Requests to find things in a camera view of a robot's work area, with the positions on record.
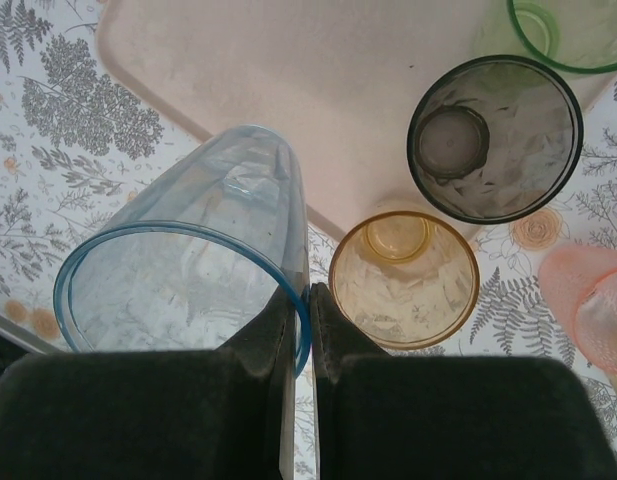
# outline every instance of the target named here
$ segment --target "pink tray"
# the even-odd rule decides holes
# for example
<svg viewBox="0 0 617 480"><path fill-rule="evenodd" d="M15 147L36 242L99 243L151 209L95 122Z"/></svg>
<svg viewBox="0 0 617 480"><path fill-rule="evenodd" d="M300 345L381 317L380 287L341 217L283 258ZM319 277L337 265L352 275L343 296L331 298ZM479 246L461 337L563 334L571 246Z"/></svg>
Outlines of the pink tray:
<svg viewBox="0 0 617 480"><path fill-rule="evenodd" d="M425 203L408 125L434 81L472 57L489 3L111 0L97 45L115 78L201 141L242 123L279 131L309 219L339 240L385 198ZM587 106L608 81L571 84Z"/></svg>

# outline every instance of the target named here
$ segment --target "clear blue cup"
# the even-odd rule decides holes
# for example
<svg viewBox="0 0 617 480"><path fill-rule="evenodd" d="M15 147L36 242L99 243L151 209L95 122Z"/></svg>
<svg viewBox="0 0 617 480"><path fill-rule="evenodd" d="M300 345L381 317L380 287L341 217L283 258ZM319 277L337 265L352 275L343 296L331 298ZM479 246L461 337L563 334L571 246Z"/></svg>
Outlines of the clear blue cup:
<svg viewBox="0 0 617 480"><path fill-rule="evenodd" d="M310 351L307 221L292 148L232 128L178 162L79 245L54 290L75 351L216 348L281 287Z"/></svg>

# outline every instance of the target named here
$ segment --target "cup rim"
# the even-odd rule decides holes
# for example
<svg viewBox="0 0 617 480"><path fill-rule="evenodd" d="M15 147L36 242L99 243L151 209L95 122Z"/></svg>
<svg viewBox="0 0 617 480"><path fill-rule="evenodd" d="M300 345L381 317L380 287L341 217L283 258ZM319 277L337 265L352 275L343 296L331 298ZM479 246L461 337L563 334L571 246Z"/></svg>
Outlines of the cup rim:
<svg viewBox="0 0 617 480"><path fill-rule="evenodd" d="M73 351L84 351L83 348L77 345L68 328L68 324L72 323L75 329L81 334L80 328L78 327L72 312L72 302L70 300L72 295L72 279L77 272L79 265L91 250L107 242L108 240L131 234L151 232L187 235L219 244L237 254L242 255L268 273L268 275L270 275L288 294L295 306L297 314L299 315L301 325L301 342L295 347L295 376L299 376L308 360L312 338L310 316L308 314L305 299L302 298L305 296L306 292L299 293L295 291L277 265L275 265L265 255L257 252L244 242L210 228L201 227L191 223L167 220L137 221L103 230L80 244L70 253L70 255L68 255L57 273L53 289L53 307L55 310L57 323L59 324L59 329ZM64 308L62 306L64 295L68 297L65 299L68 306L68 312L64 312Z"/></svg>
<svg viewBox="0 0 617 480"><path fill-rule="evenodd" d="M568 102L572 108L570 109L570 115L573 123L573 148L570 154L569 165L564 169L564 174L555 180L555 183L551 186L552 192L547 195L544 195L542 199L537 201L531 206L522 209L519 212L513 213L511 215L498 216L498 217L489 217L489 218L476 218L469 215L463 215L457 213L456 211L448 208L442 202L437 200L437 198L430 193L428 188L425 186L422 181L419 173L417 172L417 162L415 160L415 138L417 125L422 118L422 114L426 105L430 101L430 98L447 82L454 78L457 74L468 71L476 66L485 65L488 63L510 63L510 64L520 64L523 67L531 68L533 70L538 70L541 74L543 74L549 81L559 87L564 95L564 101ZM446 72L443 76L441 76L432 86L428 89L428 91L421 98L419 103L417 104L417 108L412 115L410 120L410 125L408 127L408 135L406 137L406 157L408 160L408 168L410 170L410 174L417 185L417 188L422 193L422 195L428 200L435 208L448 215L455 220L459 220L461 222L472 223L474 225L500 225L502 223L514 222L515 220L519 220L520 218L527 217L535 213L537 210L540 210L548 203L550 203L563 189L563 187L568 183L570 177L572 177L575 169L579 165L579 160L581 157L581 151L583 149L584 144L584 119L583 113L581 111L581 106L579 105L579 101L575 96L574 92L568 86L566 81L557 74L554 70L550 69L546 65L538 62L537 60L533 60L531 58L521 57L518 55L488 55L485 57L479 57L472 60L469 60L461 65L456 66L450 71Z"/></svg>
<svg viewBox="0 0 617 480"><path fill-rule="evenodd" d="M570 73L585 74L585 75L590 75L592 73L610 73L610 72L617 71L617 62L608 64L608 65L600 65L598 67L574 67L572 65L566 65L565 63L558 62L544 55L541 51L539 51L532 44L532 42L528 39L528 37L524 33L523 28L521 28L519 19L517 18L517 15L515 14L515 0L508 0L506 4L507 4L508 16L510 17L510 22L512 23L513 30L517 34L517 37L519 37L519 40L521 41L523 46L526 48L526 50L528 50L532 55L537 57L543 63L550 65L551 67L556 68L558 70L563 70L565 72L570 72Z"/></svg>
<svg viewBox="0 0 617 480"><path fill-rule="evenodd" d="M352 321L352 319L348 316L348 314L340 306L341 303L339 302L339 297L337 296L337 287L335 286L335 275L336 275L339 257L341 256L345 248L348 246L348 242L350 241L350 239L357 232L359 232L362 228L366 227L372 222L375 222L377 220L382 220L384 218L389 218L392 216L411 216L411 217L416 217L416 218L423 219L423 220L428 220L430 222L433 222L437 226L443 228L447 232L449 232L453 237L455 237L459 245L464 250L466 256L468 257L468 261L470 262L470 266L471 266L471 270L473 274L473 281L472 281L473 289L472 289L468 304L466 305L466 308L464 309L462 313L462 316L459 317L455 322L453 322L452 325L450 325L450 327L448 327L446 330L442 331L441 333L438 333L424 340L397 343L397 342L391 342L390 340L385 340L385 339L376 337L375 335L372 335L371 333L360 329L364 333L364 335L368 336L372 341L374 341L377 345L381 347L390 348L393 350L402 350L402 351L420 350L422 348L427 348L433 345L437 345L438 343L441 343L447 338L454 335L468 321L479 299L479 291L481 289L481 283L480 283L481 280L480 280L480 275L479 275L479 264L477 262L477 257L475 255L475 252L472 250L472 248L470 248L468 241L451 225L444 222L440 218L435 217L434 215L429 215L427 213L422 213L422 212L415 212L412 210L395 210L392 212L380 213L378 215L374 215L370 218L367 218L363 222L353 227L353 229L350 230L344 236L341 242L339 242L339 245L337 246L337 249L335 250L335 253L332 256L332 260L330 262L330 268L328 269L328 288L330 288L330 291L332 292L332 296L335 300L335 303L337 304L337 307L339 308L341 313L346 317L346 319L350 323L355 325L355 322Z"/></svg>

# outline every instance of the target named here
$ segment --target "table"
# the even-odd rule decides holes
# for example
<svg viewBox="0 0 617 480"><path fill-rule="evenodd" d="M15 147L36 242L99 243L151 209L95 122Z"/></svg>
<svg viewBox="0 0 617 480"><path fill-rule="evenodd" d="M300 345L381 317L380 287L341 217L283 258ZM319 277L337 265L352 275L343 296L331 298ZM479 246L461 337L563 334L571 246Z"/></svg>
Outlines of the table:
<svg viewBox="0 0 617 480"><path fill-rule="evenodd" d="M94 33L105 1L14 0L8 9L0 0L0 315L60 349L67 345L51 300L63 259L198 145L98 64ZM4 36L8 22L12 37ZM309 239L311 281L326 282L335 245L313 227ZM587 116L581 164L558 198L474 242L482 291L471 319L445 342L409 354L557 358L582 378L617 452L617 396L537 287L542 258L567 242L617 249L617 83ZM501 308L502 299L515 308ZM295 431L296 478L316 478L310 367L297 383Z"/></svg>

